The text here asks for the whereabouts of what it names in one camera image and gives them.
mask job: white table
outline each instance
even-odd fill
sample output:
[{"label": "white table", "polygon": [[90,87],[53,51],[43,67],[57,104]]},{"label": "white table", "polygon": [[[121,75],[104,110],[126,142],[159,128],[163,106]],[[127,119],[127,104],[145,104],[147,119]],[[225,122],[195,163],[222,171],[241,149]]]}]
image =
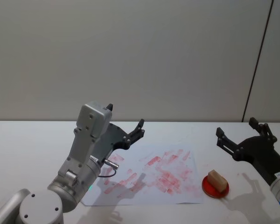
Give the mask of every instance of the white table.
[{"label": "white table", "polygon": [[[114,124],[127,132],[136,126],[136,122]],[[280,154],[280,123],[269,125],[278,138],[275,149]],[[70,151],[75,127],[75,122],[0,121],[0,202],[22,188],[46,189]],[[147,122],[145,136],[136,144],[189,144],[201,180],[212,169],[228,180],[231,190],[227,201],[205,195],[202,204],[108,207],[79,204],[74,211],[64,214],[64,223],[280,223],[280,206],[257,171],[249,163],[235,162],[216,146],[217,127],[236,143],[258,134],[247,123]],[[242,173],[253,181],[249,183]],[[110,218],[118,216],[121,221]]]}]

